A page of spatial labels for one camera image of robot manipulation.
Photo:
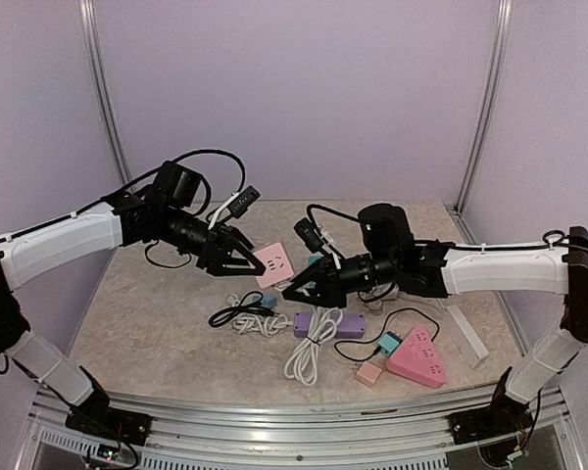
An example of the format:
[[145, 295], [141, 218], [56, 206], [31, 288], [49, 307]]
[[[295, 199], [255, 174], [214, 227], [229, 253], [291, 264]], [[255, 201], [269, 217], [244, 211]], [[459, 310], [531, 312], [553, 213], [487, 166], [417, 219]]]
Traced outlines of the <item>pink small plug adapter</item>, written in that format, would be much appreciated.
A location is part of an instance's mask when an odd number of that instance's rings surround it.
[[255, 257], [266, 268], [265, 272], [256, 277], [260, 288], [288, 281], [294, 276], [294, 269], [288, 255], [280, 242], [265, 246], [254, 252]]

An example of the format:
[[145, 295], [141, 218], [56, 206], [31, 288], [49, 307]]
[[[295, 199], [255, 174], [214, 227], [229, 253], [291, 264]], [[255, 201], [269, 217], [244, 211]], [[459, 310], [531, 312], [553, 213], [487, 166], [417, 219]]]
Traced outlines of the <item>light blue small plug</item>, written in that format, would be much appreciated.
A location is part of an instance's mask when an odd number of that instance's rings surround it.
[[260, 306], [263, 308], [272, 309], [277, 305], [277, 297], [272, 294], [261, 294]]

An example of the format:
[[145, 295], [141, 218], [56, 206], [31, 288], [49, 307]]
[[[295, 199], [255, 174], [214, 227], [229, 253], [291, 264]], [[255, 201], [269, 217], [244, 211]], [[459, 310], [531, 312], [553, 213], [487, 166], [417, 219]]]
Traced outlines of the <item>teal plug adapter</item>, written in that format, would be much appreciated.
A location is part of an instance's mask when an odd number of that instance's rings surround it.
[[376, 342], [375, 352], [390, 357], [402, 344], [400, 336], [388, 331], [380, 336]]

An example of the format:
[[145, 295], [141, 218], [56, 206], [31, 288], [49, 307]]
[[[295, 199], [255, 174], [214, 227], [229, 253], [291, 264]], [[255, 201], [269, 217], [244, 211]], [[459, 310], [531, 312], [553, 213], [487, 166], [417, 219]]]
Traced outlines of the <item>pink triangular power strip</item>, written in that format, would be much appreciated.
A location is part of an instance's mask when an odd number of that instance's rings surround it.
[[431, 389], [447, 383], [447, 374], [431, 337], [422, 325], [413, 328], [401, 345], [386, 359], [391, 374]]

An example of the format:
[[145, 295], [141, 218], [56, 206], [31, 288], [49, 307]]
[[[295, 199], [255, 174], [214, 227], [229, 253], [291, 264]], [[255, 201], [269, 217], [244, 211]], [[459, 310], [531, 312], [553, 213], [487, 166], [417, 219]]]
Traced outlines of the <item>white power strip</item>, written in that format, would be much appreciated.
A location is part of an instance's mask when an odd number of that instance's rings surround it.
[[468, 367], [475, 369], [489, 357], [488, 349], [457, 305], [448, 305], [444, 310], [443, 329], [458, 348]]

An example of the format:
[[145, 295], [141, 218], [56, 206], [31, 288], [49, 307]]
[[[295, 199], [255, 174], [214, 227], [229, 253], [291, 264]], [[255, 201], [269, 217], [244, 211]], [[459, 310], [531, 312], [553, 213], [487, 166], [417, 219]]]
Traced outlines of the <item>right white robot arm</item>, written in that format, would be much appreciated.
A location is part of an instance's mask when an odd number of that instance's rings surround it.
[[588, 231], [551, 230], [534, 244], [462, 245], [415, 238], [398, 207], [378, 203], [355, 216], [363, 255], [325, 256], [296, 275], [285, 300], [325, 308], [379, 285], [425, 299], [481, 291], [546, 292], [563, 296], [563, 317], [528, 356], [500, 378], [481, 417], [493, 435], [505, 433], [540, 390], [588, 346]]

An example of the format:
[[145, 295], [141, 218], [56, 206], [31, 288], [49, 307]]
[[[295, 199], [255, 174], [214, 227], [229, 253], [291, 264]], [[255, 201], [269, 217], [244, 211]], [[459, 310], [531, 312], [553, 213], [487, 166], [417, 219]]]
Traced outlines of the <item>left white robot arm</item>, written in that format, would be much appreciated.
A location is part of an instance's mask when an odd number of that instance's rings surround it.
[[153, 182], [136, 193], [119, 189], [83, 210], [0, 236], [0, 355], [46, 385], [99, 436], [118, 425], [107, 393], [31, 329], [16, 290], [76, 259], [138, 242], [169, 244], [216, 277], [266, 271], [237, 228], [187, 212], [205, 182], [203, 175], [176, 161], [166, 161], [152, 173]]

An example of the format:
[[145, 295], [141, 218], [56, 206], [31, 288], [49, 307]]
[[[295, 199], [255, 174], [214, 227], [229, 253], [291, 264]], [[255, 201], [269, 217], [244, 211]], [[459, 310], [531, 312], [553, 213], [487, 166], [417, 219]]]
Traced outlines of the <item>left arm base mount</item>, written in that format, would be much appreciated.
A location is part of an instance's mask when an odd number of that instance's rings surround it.
[[86, 435], [143, 447], [152, 422], [153, 417], [148, 414], [110, 407], [98, 419], [71, 411], [65, 425]]

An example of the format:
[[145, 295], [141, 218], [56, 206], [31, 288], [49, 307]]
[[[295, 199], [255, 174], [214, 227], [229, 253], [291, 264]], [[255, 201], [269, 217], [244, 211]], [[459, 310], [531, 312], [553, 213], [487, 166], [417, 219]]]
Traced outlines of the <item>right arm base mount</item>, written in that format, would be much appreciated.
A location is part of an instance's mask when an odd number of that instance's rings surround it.
[[494, 408], [491, 405], [460, 411], [448, 417], [455, 445], [484, 441], [522, 429], [528, 430], [533, 423], [531, 413], [521, 407]]

